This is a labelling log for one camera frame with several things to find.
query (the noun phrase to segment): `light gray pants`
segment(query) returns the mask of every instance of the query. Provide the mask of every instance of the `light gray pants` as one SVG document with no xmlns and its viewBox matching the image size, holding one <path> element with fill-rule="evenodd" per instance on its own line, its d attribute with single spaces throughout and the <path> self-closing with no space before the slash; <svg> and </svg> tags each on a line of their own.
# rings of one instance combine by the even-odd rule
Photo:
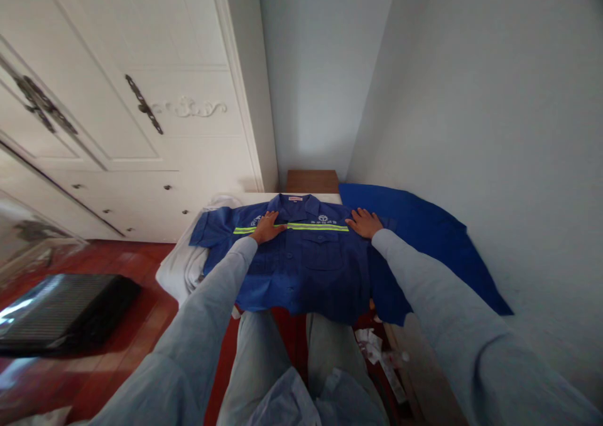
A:
<svg viewBox="0 0 603 426">
<path fill-rule="evenodd" d="M 312 313 L 306 316 L 306 337 L 310 396 L 320 396 L 327 377 L 334 368 L 339 368 L 364 388 L 387 418 L 352 328 Z M 237 355 L 217 425 L 245 424 L 268 390 L 290 367 L 285 343 L 270 310 L 244 312 L 239 323 Z"/>
</svg>

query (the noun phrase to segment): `hand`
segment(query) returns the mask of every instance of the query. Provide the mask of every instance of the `hand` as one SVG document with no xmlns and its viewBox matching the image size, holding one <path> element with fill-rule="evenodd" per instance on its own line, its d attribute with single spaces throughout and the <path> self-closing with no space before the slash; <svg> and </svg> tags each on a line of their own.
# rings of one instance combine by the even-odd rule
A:
<svg viewBox="0 0 603 426">
<path fill-rule="evenodd" d="M 358 208 L 358 212 L 352 209 L 352 217 L 354 220 L 346 219 L 345 223 L 363 238 L 372 239 L 376 232 L 383 229 L 383 225 L 374 212 L 371 215 L 366 209 Z"/>
<path fill-rule="evenodd" d="M 256 230 L 251 233 L 251 237 L 256 240 L 258 245 L 274 239 L 287 229 L 287 225 L 274 226 L 277 217 L 278 211 L 266 211 L 264 217 L 259 220 Z"/>
</svg>

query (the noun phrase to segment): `shirt collar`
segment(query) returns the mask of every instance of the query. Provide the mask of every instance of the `shirt collar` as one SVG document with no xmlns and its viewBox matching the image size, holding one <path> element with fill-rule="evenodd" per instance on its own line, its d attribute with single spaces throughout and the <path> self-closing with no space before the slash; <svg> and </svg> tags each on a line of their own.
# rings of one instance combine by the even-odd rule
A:
<svg viewBox="0 0 603 426">
<path fill-rule="evenodd" d="M 284 205 L 289 202 L 289 197 L 299 197 L 303 201 L 303 209 L 299 208 L 296 213 L 289 214 L 289 212 L 284 208 Z M 268 210 L 277 210 L 279 214 L 279 219 L 283 219 L 286 221 L 297 221 L 307 219 L 306 212 L 311 213 L 313 216 L 317 216 L 320 209 L 320 200 L 318 200 L 314 195 L 288 195 L 288 194 L 278 194 L 268 203 Z"/>
</svg>

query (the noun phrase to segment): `reflective stripe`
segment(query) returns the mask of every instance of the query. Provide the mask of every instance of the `reflective stripe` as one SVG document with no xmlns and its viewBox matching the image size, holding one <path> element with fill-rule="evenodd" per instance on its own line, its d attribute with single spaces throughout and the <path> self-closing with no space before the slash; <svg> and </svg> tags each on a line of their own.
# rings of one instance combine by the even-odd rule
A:
<svg viewBox="0 0 603 426">
<path fill-rule="evenodd" d="M 300 223 L 289 223 L 287 224 L 291 228 L 304 227 L 304 228 L 315 228 L 315 229 L 340 229 L 341 231 L 347 231 L 347 226 L 335 225 L 335 224 L 300 224 Z"/>
<path fill-rule="evenodd" d="M 350 231 L 348 227 L 341 225 L 331 225 L 331 224 L 299 224 L 299 223 L 289 223 L 286 224 L 287 228 L 293 230 L 310 230 L 310 231 Z M 252 233 L 256 230 L 257 227 L 237 227 L 232 232 L 233 234 L 248 234 Z"/>
<path fill-rule="evenodd" d="M 294 229 L 294 230 L 302 230 L 302 229 L 305 229 L 305 230 L 311 230 L 311 231 L 325 231 L 325 230 L 327 230 L 327 231 L 345 231 L 345 232 L 348 232 L 348 231 L 349 231 L 347 228 L 346 228 L 346 229 L 342 229 L 342 228 L 305 228 L 305 227 L 291 227 L 291 229 Z"/>
</svg>

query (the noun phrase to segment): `gray sleeve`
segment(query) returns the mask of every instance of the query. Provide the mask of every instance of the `gray sleeve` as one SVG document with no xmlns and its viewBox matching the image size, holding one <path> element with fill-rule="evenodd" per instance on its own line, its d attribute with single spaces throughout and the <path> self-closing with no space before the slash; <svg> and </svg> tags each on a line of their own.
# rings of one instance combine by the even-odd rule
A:
<svg viewBox="0 0 603 426">
<path fill-rule="evenodd" d="M 393 232 L 383 255 L 471 425 L 600 425 L 601 413 L 444 264 Z"/>
<path fill-rule="evenodd" d="M 258 244 L 238 240 L 92 425 L 203 424 L 232 306 Z"/>
</svg>

